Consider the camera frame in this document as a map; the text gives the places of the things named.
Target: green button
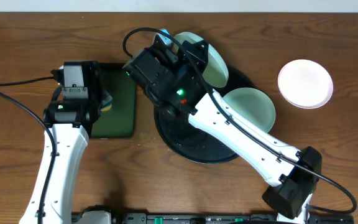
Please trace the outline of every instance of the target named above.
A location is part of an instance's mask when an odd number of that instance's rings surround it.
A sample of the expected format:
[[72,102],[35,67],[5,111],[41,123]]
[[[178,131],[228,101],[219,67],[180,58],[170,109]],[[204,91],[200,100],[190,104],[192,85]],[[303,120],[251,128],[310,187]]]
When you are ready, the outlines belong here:
[[154,224],[162,224],[162,217],[155,217]]

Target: white arm segment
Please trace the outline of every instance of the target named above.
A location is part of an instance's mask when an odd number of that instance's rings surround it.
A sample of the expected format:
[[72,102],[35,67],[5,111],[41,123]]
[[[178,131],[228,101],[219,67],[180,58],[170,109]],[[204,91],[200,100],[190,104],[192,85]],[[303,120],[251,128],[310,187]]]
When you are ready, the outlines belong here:
[[[71,224],[71,204],[78,166],[82,154],[88,145],[88,133],[84,127],[73,128],[72,124],[54,124],[49,129],[57,142],[59,156],[55,159],[52,175],[45,198],[43,219],[44,224]],[[20,224],[36,224],[35,216],[40,202],[41,191],[50,163],[52,145],[45,132],[44,155],[42,156],[40,170],[35,183],[31,200]]]
[[[213,96],[216,101],[221,105],[227,114],[230,114],[234,121],[241,125],[248,133],[268,145],[276,152],[294,160],[298,161],[296,153],[299,151],[293,146],[289,146],[284,142],[275,139],[271,135],[263,132],[258,127],[253,125],[250,121],[238,114],[232,109],[221,97],[221,95],[214,91]],[[264,178],[264,180],[276,187],[281,184],[279,178],[282,174],[289,175],[293,169],[293,165],[281,160],[276,161],[277,157],[256,142],[244,136],[232,124],[225,123],[226,119],[213,104],[208,94],[201,99],[196,105],[198,110],[195,115],[189,115],[189,123],[194,127],[205,131],[206,133],[214,136],[223,144],[227,145],[230,149],[244,158],[251,164],[255,170]]]

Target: cable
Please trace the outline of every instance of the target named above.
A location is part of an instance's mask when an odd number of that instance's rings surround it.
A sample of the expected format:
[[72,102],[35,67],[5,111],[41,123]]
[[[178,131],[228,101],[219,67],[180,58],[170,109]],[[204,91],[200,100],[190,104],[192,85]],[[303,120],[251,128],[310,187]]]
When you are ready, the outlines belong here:
[[28,83],[33,83],[33,82],[42,81],[42,80],[49,80],[49,79],[53,79],[53,77],[42,77],[42,78],[36,78],[33,80],[27,80],[27,81],[22,81],[22,82],[0,83],[0,86],[22,85],[22,84],[28,84]]
[[234,119],[232,118],[232,116],[229,116],[226,111],[223,110],[223,108],[219,105],[219,103],[216,101],[215,97],[213,96],[213,90],[211,88],[211,86],[209,86],[206,81],[204,80],[201,72],[198,70],[196,64],[194,63],[193,59],[191,57],[188,56],[186,49],[182,46],[181,43],[179,43],[179,41],[177,41],[175,38],[173,38],[172,36],[170,36],[167,33],[164,33],[158,29],[154,29],[154,28],[149,28],[149,27],[142,27],[142,28],[138,28],[138,29],[134,29],[132,31],[130,31],[125,37],[124,40],[122,42],[122,48],[124,49],[125,54],[127,54],[128,56],[130,56],[131,58],[133,57],[132,54],[130,54],[126,48],[126,43],[128,38],[132,35],[135,34],[136,32],[141,32],[141,31],[149,31],[149,32],[155,32],[158,34],[163,35],[164,37],[170,39],[174,44],[176,44],[179,49],[181,51],[183,51],[183,53],[185,54],[186,58],[189,60],[191,66],[193,67],[193,69],[195,70],[197,76],[199,76],[201,83],[204,87],[204,89],[206,90],[207,94],[209,95],[209,97],[211,98],[212,102],[214,103],[214,105],[217,107],[218,111],[231,123],[233,124],[233,126],[235,126],[239,131],[241,131],[242,134],[246,135],[248,138],[250,138],[251,140],[253,140],[254,142],[256,142],[257,144],[259,144],[260,146],[262,146],[264,149],[268,150],[268,152],[272,153],[273,155],[277,156],[279,159],[282,159],[283,161],[319,178],[322,179],[324,181],[326,181],[327,183],[335,186],[337,189],[339,189],[340,191],[342,191],[343,193],[345,193],[349,199],[352,201],[352,208],[349,210],[331,210],[331,209],[327,209],[327,208],[321,208],[321,207],[317,207],[314,205],[308,205],[309,209],[314,209],[314,210],[319,210],[322,212],[329,212],[329,213],[333,213],[333,214],[350,214],[352,212],[354,212],[357,209],[357,201],[354,198],[354,196],[347,190],[345,189],[343,186],[341,186],[340,184],[338,184],[337,182],[331,180],[328,177],[325,177],[321,174],[318,174],[312,170],[309,170],[301,165],[299,165],[297,162],[291,160],[290,158],[279,154],[278,152],[274,151],[272,148],[270,148],[268,145],[266,145],[265,143],[263,143],[262,141],[260,141],[259,139],[255,138],[253,135],[251,135],[250,133],[248,133],[244,128],[242,128],[240,125],[238,125]]
[[42,192],[41,192],[41,198],[40,198],[40,204],[39,204],[39,208],[37,211],[38,214],[38,224],[42,224],[42,218],[44,216],[44,202],[45,202],[45,196],[47,194],[47,189],[48,189],[48,184],[50,181],[50,176],[52,174],[52,169],[53,169],[53,165],[55,163],[55,158],[57,155],[57,150],[56,150],[56,144],[55,144],[55,139],[53,138],[52,133],[49,131],[49,129],[46,127],[46,125],[44,124],[44,122],[41,120],[41,118],[39,118],[33,111],[31,111],[30,109],[28,109],[26,106],[24,106],[23,104],[19,103],[18,101],[16,101],[15,99],[3,94],[0,92],[0,96],[3,97],[4,99],[10,101],[11,103],[14,103],[16,106],[22,108],[23,110],[25,110],[26,112],[28,112],[29,114],[31,114],[31,116],[33,116],[40,124],[41,126],[44,128],[44,130],[47,132],[48,137],[50,139],[50,142],[52,143],[52,153],[51,153],[51,158],[50,158],[50,164],[49,164],[49,168],[48,168],[48,172],[47,172],[47,176],[45,178],[45,182],[44,182],[44,187],[42,188]]

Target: wooden table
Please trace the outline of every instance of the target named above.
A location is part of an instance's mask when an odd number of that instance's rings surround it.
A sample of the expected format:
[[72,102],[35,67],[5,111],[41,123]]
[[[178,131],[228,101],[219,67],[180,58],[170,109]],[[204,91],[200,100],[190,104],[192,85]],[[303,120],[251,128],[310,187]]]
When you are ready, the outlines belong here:
[[[227,64],[271,97],[277,110],[271,134],[300,149],[315,147],[323,155],[323,174],[358,199],[358,14],[0,13],[0,82],[48,76],[65,60],[125,62],[124,36],[145,26],[209,40]],[[134,35],[130,52],[148,47],[151,38]],[[277,74],[297,58],[314,60],[331,74],[334,95],[322,108],[295,108],[281,96]],[[0,90],[41,116],[55,87],[49,80]],[[73,211],[104,203],[122,212],[271,211],[261,199],[267,184],[248,163],[207,166],[176,155],[158,135],[152,104],[139,89],[136,104],[133,138],[89,142]],[[40,125],[0,98],[0,223],[17,223],[23,215],[43,143]],[[323,182],[312,203],[350,207]],[[354,217],[358,223],[358,210]]]

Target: light green bowl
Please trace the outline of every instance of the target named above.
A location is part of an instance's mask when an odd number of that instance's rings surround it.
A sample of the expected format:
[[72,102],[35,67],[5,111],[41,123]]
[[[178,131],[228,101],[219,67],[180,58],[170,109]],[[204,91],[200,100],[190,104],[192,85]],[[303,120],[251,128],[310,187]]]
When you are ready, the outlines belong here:
[[230,91],[223,99],[266,133],[273,127],[276,110],[272,100],[264,92],[254,88],[238,88]]

